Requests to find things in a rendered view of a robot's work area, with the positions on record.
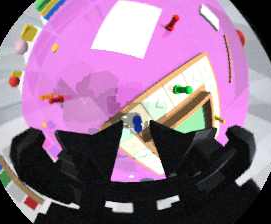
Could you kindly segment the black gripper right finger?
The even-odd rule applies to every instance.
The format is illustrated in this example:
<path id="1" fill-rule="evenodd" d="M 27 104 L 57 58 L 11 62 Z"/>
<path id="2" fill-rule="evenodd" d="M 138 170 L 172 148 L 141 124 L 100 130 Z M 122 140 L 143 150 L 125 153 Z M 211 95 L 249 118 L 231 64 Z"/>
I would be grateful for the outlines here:
<path id="1" fill-rule="evenodd" d="M 190 153 L 192 145 L 199 143 L 199 141 L 202 143 L 202 141 L 215 139 L 217 132 L 217 128 L 211 127 L 183 133 L 152 120 L 150 120 L 148 128 L 150 128 L 152 139 L 155 141 L 154 145 L 158 149 L 156 152 L 158 152 L 167 179 L 178 176 L 175 172 L 178 171 Z"/>

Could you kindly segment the green pawn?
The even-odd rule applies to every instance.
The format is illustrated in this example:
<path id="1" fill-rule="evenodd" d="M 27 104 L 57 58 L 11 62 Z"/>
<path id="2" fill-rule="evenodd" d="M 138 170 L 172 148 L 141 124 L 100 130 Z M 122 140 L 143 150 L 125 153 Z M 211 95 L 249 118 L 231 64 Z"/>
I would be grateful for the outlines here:
<path id="1" fill-rule="evenodd" d="M 187 87 L 182 87 L 182 85 L 178 84 L 175 85 L 175 87 L 172 89 L 174 89 L 175 95 L 179 95 L 179 93 L 187 93 L 187 95 L 191 95 L 192 92 L 191 85 L 187 85 Z"/>

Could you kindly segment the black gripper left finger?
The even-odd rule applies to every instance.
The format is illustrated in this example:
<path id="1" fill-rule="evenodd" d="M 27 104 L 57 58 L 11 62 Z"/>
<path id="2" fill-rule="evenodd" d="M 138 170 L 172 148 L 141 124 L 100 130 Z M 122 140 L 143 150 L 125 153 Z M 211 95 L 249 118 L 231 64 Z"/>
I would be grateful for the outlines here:
<path id="1" fill-rule="evenodd" d="M 111 181 L 122 131 L 123 120 L 120 120 L 114 125 L 108 125 L 103 131 L 96 132 L 95 135 L 66 132 L 63 129 L 62 131 L 57 129 L 54 133 L 55 139 L 59 141 L 60 148 L 90 156 L 92 163 L 102 173 L 104 180 Z"/>

